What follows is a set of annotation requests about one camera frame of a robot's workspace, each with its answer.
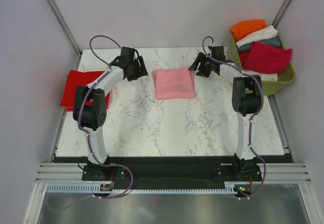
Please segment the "pink t-shirt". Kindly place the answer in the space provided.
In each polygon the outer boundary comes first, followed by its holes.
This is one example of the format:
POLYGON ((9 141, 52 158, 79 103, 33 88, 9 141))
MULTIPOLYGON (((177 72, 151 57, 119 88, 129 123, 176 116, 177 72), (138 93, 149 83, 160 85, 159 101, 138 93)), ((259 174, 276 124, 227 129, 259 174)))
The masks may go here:
POLYGON ((156 99, 194 99, 194 72, 189 67, 152 72, 156 99))

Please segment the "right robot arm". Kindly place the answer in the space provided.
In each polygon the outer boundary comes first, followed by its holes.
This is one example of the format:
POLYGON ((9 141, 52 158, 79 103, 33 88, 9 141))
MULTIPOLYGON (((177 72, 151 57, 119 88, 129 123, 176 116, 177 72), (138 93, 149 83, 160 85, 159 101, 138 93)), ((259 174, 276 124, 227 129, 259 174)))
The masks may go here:
POLYGON ((225 58, 223 47, 209 47, 210 53, 199 52, 189 71, 208 78, 212 72, 224 77, 232 84, 232 107, 238 119, 238 143, 235 157, 240 161, 256 158, 254 150, 255 125, 257 115, 264 104, 260 76, 243 72, 232 61, 225 58))

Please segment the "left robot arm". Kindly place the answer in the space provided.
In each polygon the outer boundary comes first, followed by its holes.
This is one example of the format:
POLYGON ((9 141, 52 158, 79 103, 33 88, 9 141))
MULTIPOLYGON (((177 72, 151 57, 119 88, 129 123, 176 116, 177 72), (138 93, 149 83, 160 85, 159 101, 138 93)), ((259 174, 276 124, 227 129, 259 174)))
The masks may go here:
POLYGON ((147 75, 144 59, 139 52, 134 48, 122 47, 120 55, 108 64, 103 74, 87 85, 76 88, 73 119, 85 134, 88 161, 96 164, 93 173, 100 180, 106 180, 111 175, 102 129, 107 118, 106 96, 123 80, 133 81, 147 75))

